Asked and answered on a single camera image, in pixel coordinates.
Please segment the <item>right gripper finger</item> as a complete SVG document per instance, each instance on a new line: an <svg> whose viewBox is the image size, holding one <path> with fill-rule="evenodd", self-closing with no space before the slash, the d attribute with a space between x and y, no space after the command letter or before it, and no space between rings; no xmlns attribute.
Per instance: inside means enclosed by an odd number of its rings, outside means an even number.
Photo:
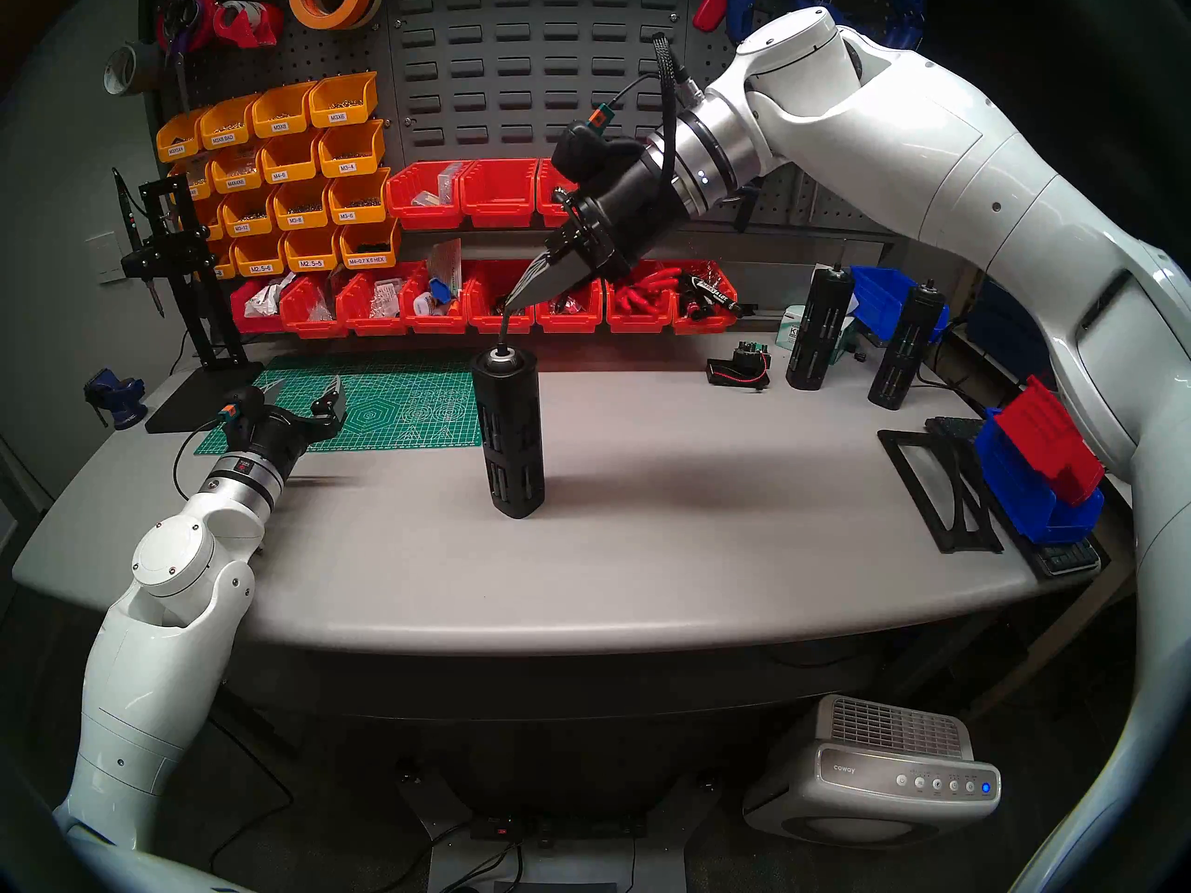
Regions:
<svg viewBox="0 0 1191 893"><path fill-rule="evenodd" d="M509 294L509 307L536 307L579 283L579 251L550 252L535 257Z"/></svg>
<svg viewBox="0 0 1191 893"><path fill-rule="evenodd" d="M510 292L510 312L549 302L590 283L592 277L586 263L530 263Z"/></svg>

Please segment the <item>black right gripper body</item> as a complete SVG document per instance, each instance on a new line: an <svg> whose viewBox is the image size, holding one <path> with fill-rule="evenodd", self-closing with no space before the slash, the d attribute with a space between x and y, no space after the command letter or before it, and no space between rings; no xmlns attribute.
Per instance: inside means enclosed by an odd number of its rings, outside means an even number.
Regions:
<svg viewBox="0 0 1191 893"><path fill-rule="evenodd" d="M579 277L625 281L651 246L690 219L661 163L646 146L615 155L578 181L565 224L565 256L579 262Z"/></svg>

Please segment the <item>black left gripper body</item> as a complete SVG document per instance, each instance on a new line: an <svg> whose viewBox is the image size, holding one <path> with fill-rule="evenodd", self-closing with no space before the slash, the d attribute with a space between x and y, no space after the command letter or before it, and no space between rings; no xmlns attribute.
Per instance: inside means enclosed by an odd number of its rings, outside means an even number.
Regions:
<svg viewBox="0 0 1191 893"><path fill-rule="evenodd" d="M299 417L273 405L238 404L233 452L251 452L268 462L278 477L289 477L311 444L322 441L322 419Z"/></svg>

